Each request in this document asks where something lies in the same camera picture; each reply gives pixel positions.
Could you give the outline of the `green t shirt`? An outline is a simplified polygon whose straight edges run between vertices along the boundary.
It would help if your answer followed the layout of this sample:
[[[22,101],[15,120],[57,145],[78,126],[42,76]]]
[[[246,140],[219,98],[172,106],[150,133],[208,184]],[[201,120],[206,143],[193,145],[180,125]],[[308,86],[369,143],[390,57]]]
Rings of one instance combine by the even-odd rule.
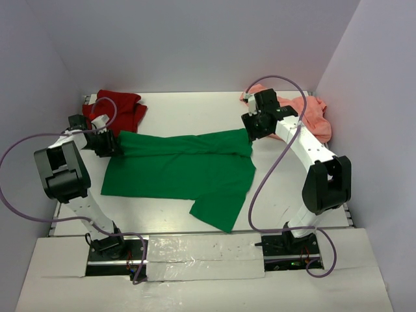
[[[245,129],[166,138],[122,131],[119,139],[123,155],[110,159],[101,195],[192,200],[193,217],[233,230],[255,175]]]

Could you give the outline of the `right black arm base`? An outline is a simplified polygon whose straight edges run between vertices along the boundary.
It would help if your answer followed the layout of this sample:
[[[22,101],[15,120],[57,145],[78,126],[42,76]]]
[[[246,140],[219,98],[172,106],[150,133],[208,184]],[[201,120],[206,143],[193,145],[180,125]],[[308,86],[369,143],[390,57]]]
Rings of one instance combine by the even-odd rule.
[[[302,238],[294,238],[290,231],[280,235],[261,235],[255,246],[262,249],[266,272],[305,270],[307,265],[312,269],[323,268],[314,234]]]

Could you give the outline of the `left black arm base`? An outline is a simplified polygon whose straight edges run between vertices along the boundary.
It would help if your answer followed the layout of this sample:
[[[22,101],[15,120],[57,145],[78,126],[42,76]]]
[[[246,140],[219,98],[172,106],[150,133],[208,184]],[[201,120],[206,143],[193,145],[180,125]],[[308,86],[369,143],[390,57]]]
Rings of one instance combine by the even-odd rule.
[[[85,276],[128,276],[134,280],[144,253],[140,239],[108,237],[103,240],[106,245],[93,241],[89,233],[84,239],[89,247]]]

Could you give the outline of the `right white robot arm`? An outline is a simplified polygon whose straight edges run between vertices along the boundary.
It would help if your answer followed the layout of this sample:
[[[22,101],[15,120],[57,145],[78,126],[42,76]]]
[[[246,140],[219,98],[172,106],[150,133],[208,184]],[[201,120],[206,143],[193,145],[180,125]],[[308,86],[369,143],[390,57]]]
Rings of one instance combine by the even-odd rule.
[[[283,249],[297,254],[305,246],[326,211],[350,200],[352,164],[324,146],[302,122],[290,105],[281,106],[272,89],[243,95],[248,112],[241,116],[250,141],[275,134],[298,157],[306,170],[302,189],[303,204],[286,224],[290,231],[282,239]]]

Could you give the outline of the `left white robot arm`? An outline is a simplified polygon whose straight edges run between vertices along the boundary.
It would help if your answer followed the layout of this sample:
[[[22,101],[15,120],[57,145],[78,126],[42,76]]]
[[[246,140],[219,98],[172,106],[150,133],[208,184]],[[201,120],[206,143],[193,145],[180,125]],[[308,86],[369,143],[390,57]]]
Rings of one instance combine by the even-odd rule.
[[[76,114],[68,121],[69,129],[52,145],[34,152],[43,189],[48,198],[63,203],[81,219],[87,244],[96,254],[119,259],[126,255],[127,243],[94,199],[91,178],[80,151],[91,150],[98,157],[121,156],[123,151],[107,127],[110,118],[106,114],[91,120]]]

